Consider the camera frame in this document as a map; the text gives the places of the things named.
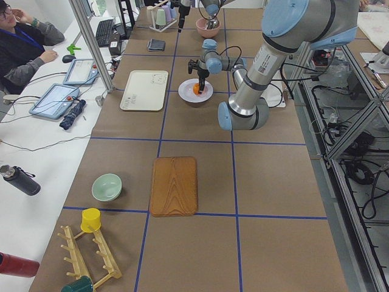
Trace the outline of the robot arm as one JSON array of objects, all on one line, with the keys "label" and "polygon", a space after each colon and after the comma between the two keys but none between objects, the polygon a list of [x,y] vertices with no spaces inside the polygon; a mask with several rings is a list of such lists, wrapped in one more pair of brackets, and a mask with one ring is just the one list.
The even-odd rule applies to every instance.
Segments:
[{"label": "robot arm", "polygon": [[218,106],[218,122],[223,130],[256,130],[269,117],[269,107],[261,96],[286,57],[302,43],[312,50],[333,49],[356,37],[358,1],[271,1],[262,18],[263,44],[246,69],[242,58],[222,57],[215,46],[203,45],[199,60],[189,61],[196,70],[199,89],[210,74],[230,71],[237,92]]},{"label": "robot arm", "polygon": [[[209,1],[200,1],[200,3],[205,8],[205,11],[211,17],[211,19],[215,18],[221,9],[222,6],[230,3],[231,1],[217,1],[217,0],[209,0]],[[178,33],[182,32],[185,24],[185,18],[189,15],[191,10],[192,1],[185,0],[177,0],[171,1],[171,7],[177,7],[179,9],[179,23],[178,23]]]}]

